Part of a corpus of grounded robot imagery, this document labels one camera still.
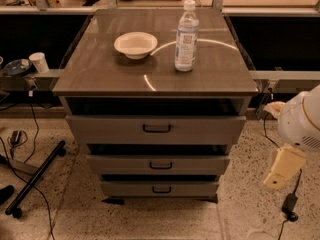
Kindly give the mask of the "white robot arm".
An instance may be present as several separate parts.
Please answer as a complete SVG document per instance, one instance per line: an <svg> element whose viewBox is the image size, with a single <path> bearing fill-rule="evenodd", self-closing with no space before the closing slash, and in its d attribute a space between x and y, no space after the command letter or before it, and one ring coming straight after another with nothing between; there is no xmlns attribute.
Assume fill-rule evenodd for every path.
<svg viewBox="0 0 320 240"><path fill-rule="evenodd" d="M263 184L282 188L305 164L307 151L320 150L320 86L303 91L288 102L271 102L264 107L277 120L285 144L277 149Z"/></svg>

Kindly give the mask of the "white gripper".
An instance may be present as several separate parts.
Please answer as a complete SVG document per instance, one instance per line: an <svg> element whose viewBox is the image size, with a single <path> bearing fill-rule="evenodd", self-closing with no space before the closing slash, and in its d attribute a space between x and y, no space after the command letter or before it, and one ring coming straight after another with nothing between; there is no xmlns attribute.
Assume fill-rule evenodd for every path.
<svg viewBox="0 0 320 240"><path fill-rule="evenodd" d="M268 189L281 189L304 166L306 154L301 150L320 150L320 91L301 92L286 103L270 102L263 110L278 119L279 135L292 145L277 149L263 181Z"/></svg>

